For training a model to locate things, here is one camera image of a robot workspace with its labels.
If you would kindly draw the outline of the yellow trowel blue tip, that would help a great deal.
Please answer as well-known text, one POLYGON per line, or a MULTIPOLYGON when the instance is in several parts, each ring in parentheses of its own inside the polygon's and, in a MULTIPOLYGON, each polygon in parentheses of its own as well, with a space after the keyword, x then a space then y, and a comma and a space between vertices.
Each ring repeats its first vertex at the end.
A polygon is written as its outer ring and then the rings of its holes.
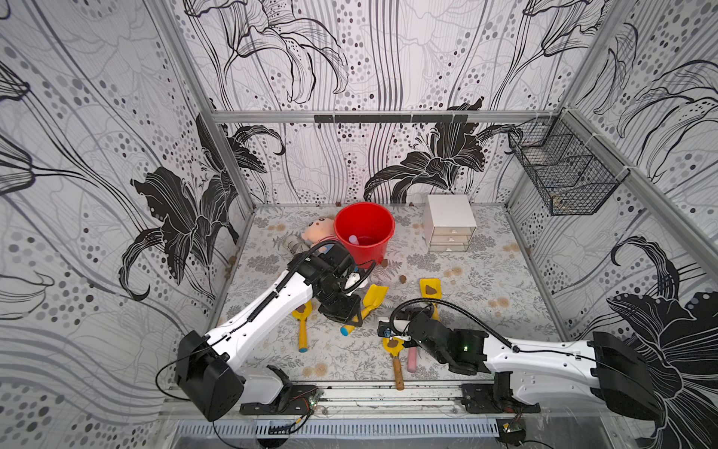
POLYGON ((362 327, 368 316, 383 304, 387 292, 387 286, 372 284, 364 296, 359 313, 340 329, 341 335, 349 336, 357 327, 362 327))

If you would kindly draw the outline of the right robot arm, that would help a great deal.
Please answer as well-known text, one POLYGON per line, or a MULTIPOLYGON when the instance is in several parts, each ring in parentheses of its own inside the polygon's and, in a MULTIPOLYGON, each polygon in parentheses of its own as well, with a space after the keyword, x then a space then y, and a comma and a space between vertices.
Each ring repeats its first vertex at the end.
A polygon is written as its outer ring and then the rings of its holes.
POLYGON ((645 357, 610 333, 596 331, 579 342, 511 340, 486 330, 449 329, 426 312, 391 329, 454 374, 493 375, 497 405, 592 402, 643 421, 663 416, 645 357))

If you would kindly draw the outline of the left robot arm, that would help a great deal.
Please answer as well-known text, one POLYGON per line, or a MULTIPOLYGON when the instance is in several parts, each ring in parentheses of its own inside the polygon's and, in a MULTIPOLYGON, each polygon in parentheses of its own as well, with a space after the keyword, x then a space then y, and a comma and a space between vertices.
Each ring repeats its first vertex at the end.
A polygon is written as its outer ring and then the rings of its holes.
POLYGON ((340 325, 362 326, 355 291, 375 269, 356 262, 336 239, 292 258, 287 269, 239 314, 205 334, 192 331, 179 342, 175 382, 203 417, 215 422, 235 408, 247 415, 304 415, 310 387, 294 385, 281 369, 248 368, 245 362, 282 321, 312 300, 340 325))

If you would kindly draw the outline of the red plastic bucket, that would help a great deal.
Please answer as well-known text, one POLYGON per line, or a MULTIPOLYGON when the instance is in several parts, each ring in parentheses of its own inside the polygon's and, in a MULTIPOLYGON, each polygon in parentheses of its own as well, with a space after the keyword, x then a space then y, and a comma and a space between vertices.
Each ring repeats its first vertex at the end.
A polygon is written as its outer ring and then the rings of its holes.
POLYGON ((357 265, 371 262, 381 265, 388 243, 394 236, 396 222, 389 209, 372 202, 359 202, 341 209, 334 220, 335 235, 347 248, 357 265), (352 245, 355 235, 360 244, 352 245))

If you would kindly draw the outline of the plush doll toy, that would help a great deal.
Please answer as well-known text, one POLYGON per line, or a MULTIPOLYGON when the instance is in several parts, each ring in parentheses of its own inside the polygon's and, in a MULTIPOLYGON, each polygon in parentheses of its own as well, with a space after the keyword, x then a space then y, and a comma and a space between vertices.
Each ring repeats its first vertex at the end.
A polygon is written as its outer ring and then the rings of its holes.
POLYGON ((297 256, 308 251, 314 244, 334 237, 336 237, 334 220, 330 217, 320 217, 310 223, 300 235, 287 236, 282 246, 292 256, 297 256))

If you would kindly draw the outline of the white mini drawer cabinet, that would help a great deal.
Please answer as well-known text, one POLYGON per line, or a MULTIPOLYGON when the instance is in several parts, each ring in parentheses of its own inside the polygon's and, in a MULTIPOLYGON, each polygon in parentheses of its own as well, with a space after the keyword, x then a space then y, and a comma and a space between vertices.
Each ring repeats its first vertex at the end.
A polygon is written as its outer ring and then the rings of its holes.
POLYGON ((464 195, 428 195, 424 233, 430 253, 465 253, 477 228, 469 198, 464 195))

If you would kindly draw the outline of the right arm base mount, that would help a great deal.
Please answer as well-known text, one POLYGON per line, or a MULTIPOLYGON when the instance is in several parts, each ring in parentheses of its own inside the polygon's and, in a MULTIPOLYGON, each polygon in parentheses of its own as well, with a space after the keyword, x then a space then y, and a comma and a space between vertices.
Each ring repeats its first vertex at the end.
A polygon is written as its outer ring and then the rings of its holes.
POLYGON ((524 415, 526 413, 540 413, 538 404, 526 405, 513 398, 504 398, 495 392, 494 384, 462 384, 461 404, 467 413, 473 415, 488 415, 488 413, 504 413, 504 415, 524 415))

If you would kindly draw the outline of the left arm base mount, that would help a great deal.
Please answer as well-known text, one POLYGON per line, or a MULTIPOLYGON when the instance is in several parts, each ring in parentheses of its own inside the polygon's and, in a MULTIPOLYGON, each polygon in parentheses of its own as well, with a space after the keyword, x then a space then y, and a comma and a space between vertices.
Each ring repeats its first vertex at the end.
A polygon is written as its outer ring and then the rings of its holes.
POLYGON ((275 400, 269 404, 259 402, 241 404, 239 412, 248 416, 307 415, 314 407, 317 385, 286 385, 275 400))

